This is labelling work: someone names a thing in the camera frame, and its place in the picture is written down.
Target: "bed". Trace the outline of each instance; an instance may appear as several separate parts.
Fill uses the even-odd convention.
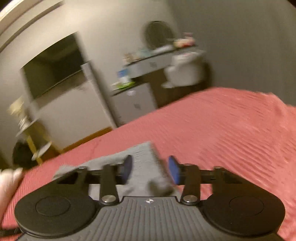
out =
[[[31,169],[2,227],[16,226],[17,201],[50,182],[61,165],[79,165],[146,141],[153,142],[163,160],[175,155],[202,169],[223,166],[275,194],[286,208],[279,235],[296,240],[296,108],[273,94],[227,88],[191,94]],[[202,199],[210,193],[202,185]]]

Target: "metal screw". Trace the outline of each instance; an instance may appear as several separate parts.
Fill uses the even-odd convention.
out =
[[[116,197],[113,195],[106,195],[102,197],[102,201],[107,203],[114,202],[115,200],[116,200]]]
[[[194,195],[186,195],[183,197],[183,200],[188,203],[193,203],[197,201],[197,197]]]

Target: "logo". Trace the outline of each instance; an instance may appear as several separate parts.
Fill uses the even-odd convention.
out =
[[[153,202],[154,202],[154,200],[153,200],[153,199],[151,199],[151,198],[149,198],[149,199],[147,199],[145,202],[150,204],[150,203],[153,203]]]

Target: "drawer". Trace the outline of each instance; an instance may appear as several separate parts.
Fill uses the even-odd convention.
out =
[[[122,124],[154,111],[156,101],[148,83],[128,89],[112,97],[119,121]]]
[[[130,78],[136,78],[163,69],[170,65],[172,56],[172,53],[166,53],[131,64],[127,67],[128,75]]]

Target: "textured grip surface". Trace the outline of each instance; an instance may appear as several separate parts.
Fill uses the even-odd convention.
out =
[[[175,197],[125,197],[113,207],[104,207],[95,220],[76,234],[58,241],[244,241],[250,238],[223,233],[204,220],[199,209],[177,202]],[[20,241],[41,241],[27,234]],[[280,241],[276,234],[253,241]]]

